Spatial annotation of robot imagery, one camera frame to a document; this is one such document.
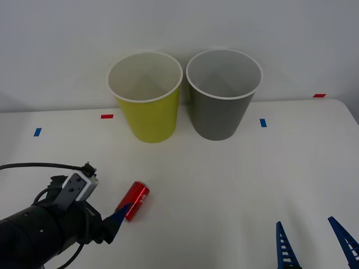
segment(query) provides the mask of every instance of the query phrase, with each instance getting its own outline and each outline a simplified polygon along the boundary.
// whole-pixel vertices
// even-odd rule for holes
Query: yellow cup
[[[139,140],[157,143],[172,135],[182,77],[176,59],[159,52],[127,56],[109,70],[109,89]]]

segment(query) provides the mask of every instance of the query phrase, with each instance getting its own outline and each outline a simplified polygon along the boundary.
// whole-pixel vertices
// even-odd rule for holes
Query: cup rim
[[[180,75],[179,75],[180,77],[179,77],[179,80],[178,80],[176,86],[175,86],[173,89],[171,89],[171,91],[169,91],[168,93],[166,93],[166,94],[164,94],[164,95],[161,95],[161,96],[159,96],[159,97],[153,98],[153,99],[149,99],[149,100],[131,100],[131,99],[127,99],[127,98],[121,97],[121,96],[119,96],[118,94],[116,94],[116,93],[111,89],[111,87],[110,87],[110,85],[109,85],[109,83],[108,83],[108,77],[109,77],[109,75],[110,75],[110,73],[111,73],[111,70],[112,70],[113,67],[115,67],[115,65],[117,65],[117,63],[119,63],[120,61],[122,61],[122,60],[124,60],[124,59],[126,59],[126,58],[129,58],[129,57],[132,57],[132,56],[134,56],[134,55],[137,55],[137,54],[159,54],[159,55],[166,56],[166,57],[170,58],[171,60],[173,60],[173,61],[177,64],[177,66],[178,66],[178,68],[179,68],[179,70],[180,70]],[[168,55],[168,54],[166,54],[166,53],[162,53],[162,52],[136,52],[136,53],[132,53],[132,54],[130,54],[130,55],[127,55],[127,56],[125,56],[125,57],[122,57],[121,59],[117,60],[116,63],[114,63],[114,64],[111,66],[111,68],[108,70],[107,75],[106,75],[106,86],[107,86],[107,88],[110,90],[110,92],[111,92],[115,97],[117,97],[117,98],[119,98],[119,99],[121,99],[121,100],[123,100],[123,101],[131,102],[131,103],[150,103],[150,102],[154,102],[154,101],[163,99],[163,98],[167,97],[168,95],[172,94],[172,93],[180,86],[182,80],[183,80],[183,69],[182,69],[182,66],[180,65],[180,63],[178,62],[178,60],[176,60],[176,59],[173,58],[172,56],[170,56],[170,55]]]
[[[244,94],[244,95],[240,95],[240,96],[235,96],[235,97],[222,97],[222,96],[216,96],[216,95],[212,95],[212,94],[208,94],[207,92],[205,91],[202,91],[200,90],[198,87],[196,87],[194,85],[194,83],[191,81],[189,75],[188,75],[188,67],[190,66],[191,62],[197,58],[198,56],[204,54],[204,53],[208,53],[208,52],[213,52],[213,51],[219,51],[219,50],[225,50],[225,51],[229,51],[229,52],[236,52],[236,53],[239,53],[239,54],[242,54],[248,58],[250,58],[259,68],[259,71],[260,71],[260,81],[258,83],[258,85],[254,88],[254,90],[252,90],[251,92],[247,93],[247,94]],[[187,67],[186,67],[186,77],[187,77],[187,80],[188,82],[190,83],[190,85],[198,92],[208,96],[208,97],[211,97],[211,98],[215,98],[215,99],[220,99],[220,100],[237,100],[237,99],[242,99],[242,98],[245,98],[247,96],[250,96],[252,94],[254,94],[254,92],[258,89],[258,87],[261,85],[262,81],[263,81],[263,70],[261,68],[261,66],[259,65],[259,63],[252,57],[252,56],[249,56],[248,54],[244,53],[244,52],[240,52],[239,50],[235,50],[235,49],[208,49],[208,50],[205,50],[203,52],[200,52],[198,54],[196,54],[195,56],[192,57],[192,59],[188,62],[187,64]]]

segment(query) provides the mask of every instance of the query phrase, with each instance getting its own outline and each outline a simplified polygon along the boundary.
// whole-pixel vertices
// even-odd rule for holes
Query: red tape marker
[[[112,119],[113,114],[101,115],[101,119]]]
[[[326,94],[315,94],[313,98],[323,98]]]

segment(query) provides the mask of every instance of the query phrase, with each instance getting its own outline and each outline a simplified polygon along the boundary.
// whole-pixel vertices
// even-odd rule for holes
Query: blue tape marker
[[[260,120],[260,125],[262,127],[267,127],[267,123],[265,122],[265,119],[259,119]]]
[[[35,131],[35,133],[34,133],[34,136],[40,136],[41,129],[42,129],[42,128],[36,128],[36,131]]]

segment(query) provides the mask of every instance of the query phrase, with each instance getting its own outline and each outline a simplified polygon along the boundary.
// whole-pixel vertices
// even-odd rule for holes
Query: soda can
[[[145,201],[149,193],[150,189],[145,183],[135,181],[117,206],[116,211],[120,210],[126,204],[130,204],[130,209],[127,211],[125,216],[125,220],[130,222],[142,206],[142,203]]]

